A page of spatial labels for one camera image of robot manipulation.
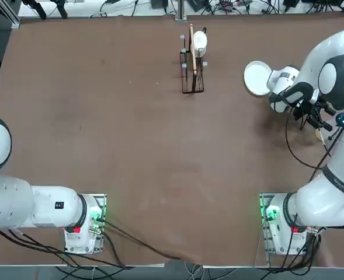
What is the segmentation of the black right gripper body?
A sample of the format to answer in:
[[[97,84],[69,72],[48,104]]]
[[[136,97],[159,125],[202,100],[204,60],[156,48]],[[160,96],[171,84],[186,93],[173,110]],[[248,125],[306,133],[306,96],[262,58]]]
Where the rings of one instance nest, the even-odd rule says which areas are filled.
[[[294,102],[291,104],[293,107],[293,117],[296,121],[306,116],[307,122],[318,123],[319,121],[319,104],[312,104],[308,101]]]

